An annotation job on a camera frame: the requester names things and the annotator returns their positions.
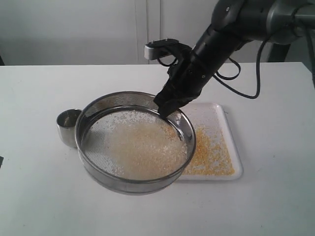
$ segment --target table surface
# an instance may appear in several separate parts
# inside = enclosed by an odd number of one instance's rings
[[[255,65],[230,82],[254,94]],[[237,69],[226,64],[221,74]],[[115,91],[156,94],[160,65],[0,67],[0,235],[314,235],[315,90],[301,63],[261,65],[257,100],[215,80],[195,102],[223,105],[244,167],[236,181],[174,183],[125,196],[94,182],[56,117]]]

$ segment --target white tray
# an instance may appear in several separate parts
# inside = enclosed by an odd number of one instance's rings
[[[222,106],[215,103],[191,103],[183,107],[182,111],[191,120],[195,129],[205,127],[204,132],[211,139],[211,145],[213,143],[224,145],[225,142],[234,173],[221,176],[181,175],[177,181],[238,179],[243,173],[243,168]]]

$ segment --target robotic arm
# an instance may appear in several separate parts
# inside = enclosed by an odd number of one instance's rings
[[[175,39],[148,43],[147,59],[175,57],[165,65],[170,67],[169,79],[154,99],[160,116],[167,117],[196,99],[231,54],[246,43],[289,44],[304,35],[302,27],[315,29],[315,5],[305,0],[219,0],[211,25],[193,49]]]

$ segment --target stainless steel cup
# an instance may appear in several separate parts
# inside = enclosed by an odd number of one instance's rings
[[[75,124],[81,112],[82,111],[79,109],[70,109],[62,112],[57,117],[59,136],[62,142],[71,148],[77,147],[75,143],[74,130]]]

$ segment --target metal sieve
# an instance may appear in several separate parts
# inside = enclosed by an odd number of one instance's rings
[[[90,103],[78,118],[75,126],[75,140],[80,158],[90,176],[104,187],[115,192],[132,195],[153,193],[174,182],[191,161],[196,146],[195,132],[191,122],[180,110],[175,111],[166,119],[161,119],[153,99],[153,95],[142,92],[112,93]],[[179,153],[185,155],[184,158],[174,162],[173,150],[168,150],[170,157],[165,159],[165,162],[172,160],[176,165],[170,166],[167,163],[159,163],[155,172],[159,173],[159,168],[163,166],[162,176],[153,179],[128,177],[126,173],[130,174],[131,171],[135,172],[134,174],[141,173],[141,168],[144,168],[141,165],[149,163],[150,158],[153,158],[153,152],[156,152],[154,149],[150,151],[150,144],[139,143],[146,140],[146,137],[141,137],[142,133],[135,126],[136,124],[140,128],[150,124],[154,128],[158,127],[157,131],[170,127],[172,131],[176,132],[176,138],[171,139],[172,141],[166,145],[166,149],[176,147],[176,145],[172,145],[172,142],[176,142],[176,144],[183,142],[185,152]],[[136,127],[133,131],[138,131],[136,135],[140,136],[142,141],[139,141],[139,137],[133,137],[132,132],[127,131],[133,127]],[[159,132],[146,135],[156,138],[159,142],[163,141],[163,137],[157,137],[160,135]],[[115,147],[116,151],[125,151],[124,154],[126,154],[128,153],[128,145],[134,148],[143,145],[145,150],[149,151],[145,152],[146,156],[140,159],[140,163],[129,162],[128,165],[121,167],[112,149]]]

